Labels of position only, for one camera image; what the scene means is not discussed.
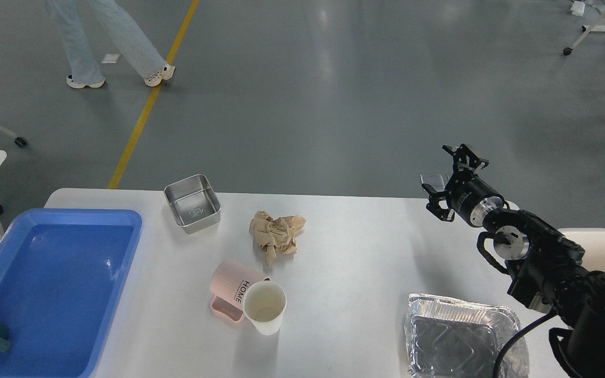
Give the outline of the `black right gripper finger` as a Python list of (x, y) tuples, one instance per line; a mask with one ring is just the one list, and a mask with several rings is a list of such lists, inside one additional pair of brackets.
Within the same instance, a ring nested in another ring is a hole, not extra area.
[(435, 189), (435, 187), (430, 183), (422, 183), (422, 188), (425, 193), (428, 194), (428, 203), (426, 205), (426, 209), (430, 211), (435, 218), (441, 221), (452, 222), (455, 218), (454, 209), (449, 207), (442, 208), (442, 206), (440, 206), (441, 201), (447, 202), (447, 197), (451, 193), (449, 189), (447, 189), (447, 185), (443, 186), (441, 191), (437, 191), (437, 189)]
[(478, 155), (462, 143), (459, 146), (445, 144), (443, 150), (452, 156), (452, 175), (448, 184), (461, 184), (477, 179), (478, 172), (489, 165), (489, 160), (478, 157)]

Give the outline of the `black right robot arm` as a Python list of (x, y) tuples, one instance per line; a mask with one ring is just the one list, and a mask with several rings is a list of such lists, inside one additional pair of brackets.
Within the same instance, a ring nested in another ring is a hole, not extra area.
[(533, 328), (560, 317), (567, 328), (552, 328), (548, 341), (570, 377), (605, 377), (605, 272), (582, 266), (585, 249), (504, 197), (478, 176), (489, 161), (466, 144), (443, 146), (452, 157), (452, 175), (443, 189), (423, 181), (426, 208), (441, 221), (455, 215), (482, 228), (477, 249), (497, 271), (511, 277), (508, 294), (543, 316), (518, 332), (495, 359), (493, 376), (506, 353)]

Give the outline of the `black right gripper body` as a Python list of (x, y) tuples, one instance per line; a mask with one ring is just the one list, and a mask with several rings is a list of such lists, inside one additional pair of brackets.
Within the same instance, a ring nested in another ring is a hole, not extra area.
[(471, 227), (483, 227), (490, 212), (503, 208), (504, 197), (479, 177), (451, 178), (445, 189), (449, 191), (449, 207)]

